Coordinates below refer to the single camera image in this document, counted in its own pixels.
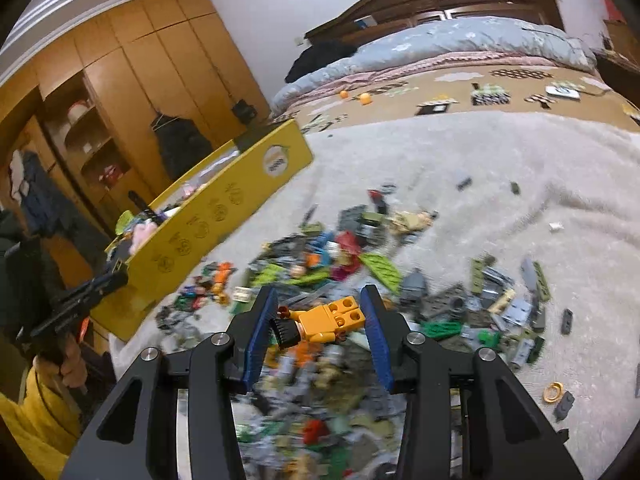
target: yellow sweater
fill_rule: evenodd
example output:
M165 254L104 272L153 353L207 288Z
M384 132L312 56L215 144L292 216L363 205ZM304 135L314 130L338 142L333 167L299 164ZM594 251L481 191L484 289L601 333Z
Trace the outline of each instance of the yellow sweater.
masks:
M0 416L29 462L45 480L57 480L80 435L80 424L59 396L43 384L40 389L44 399L38 392L32 368L27 377L24 402L15 404L0 395ZM44 402L58 422L47 411Z

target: bed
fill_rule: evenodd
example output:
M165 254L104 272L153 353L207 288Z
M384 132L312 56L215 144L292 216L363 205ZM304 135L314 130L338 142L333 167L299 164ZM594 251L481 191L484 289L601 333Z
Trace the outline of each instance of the bed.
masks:
M640 417L640 115L563 29L556 0L361 0L309 31L311 43L360 47L274 99L274 120L295 118L315 160L206 259L242 269L262 243L296 231L313 204L314 219L334 227L340 210L366 203L366 190L385 182L397 187L393 208L439 212L415 243L389 249L403 274L424 271L432 293L468 283L469 261L480 254L514 277L530 255L543 264L552 299L543 354L517 376L554 427L569 429L567 449L591 480ZM549 95L548 86L580 99ZM365 92L370 104L360 100ZM456 189L460 172L473 180L464 191ZM551 232L550 223L563 229ZM559 331L566 308L574 313L569 336ZM194 324L203 332L228 324L216 304L200 313ZM128 344L111 338L118 373L146 346L164 344L153 315ZM561 422L541 398L553 381L575 397Z

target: metal screw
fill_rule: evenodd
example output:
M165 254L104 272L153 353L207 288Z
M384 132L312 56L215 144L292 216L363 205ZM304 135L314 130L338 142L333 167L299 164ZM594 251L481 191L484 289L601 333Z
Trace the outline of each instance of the metal screw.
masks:
M411 345L421 345L427 341L427 338L425 338L424 334L421 334L420 332L409 332L406 335L406 340Z
M156 357L158 357L158 349L150 346L149 348L145 348L141 353L140 357L142 357L143 361L153 361Z
M217 332L211 336L211 342L216 346L226 345L230 339L226 332Z
M478 351L478 355L482 359L482 361L493 361L495 359L495 352L490 348L481 348Z

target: hand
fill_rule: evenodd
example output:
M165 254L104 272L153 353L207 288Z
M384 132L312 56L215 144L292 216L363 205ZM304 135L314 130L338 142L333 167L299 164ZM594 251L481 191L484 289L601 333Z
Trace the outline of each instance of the hand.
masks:
M53 378L62 375L62 383L67 388L78 388L86 381L86 363L82 359L80 347L71 334L65 339L65 360L61 366L47 361L41 356L33 359L33 366L38 373L38 380L50 390L55 390Z

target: white circular logo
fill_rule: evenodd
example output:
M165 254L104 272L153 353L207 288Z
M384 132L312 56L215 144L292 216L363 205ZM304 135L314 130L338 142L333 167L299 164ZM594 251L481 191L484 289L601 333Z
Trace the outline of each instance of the white circular logo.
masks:
M279 176L289 165L287 149L284 146L271 146L262 158L262 167L269 176Z

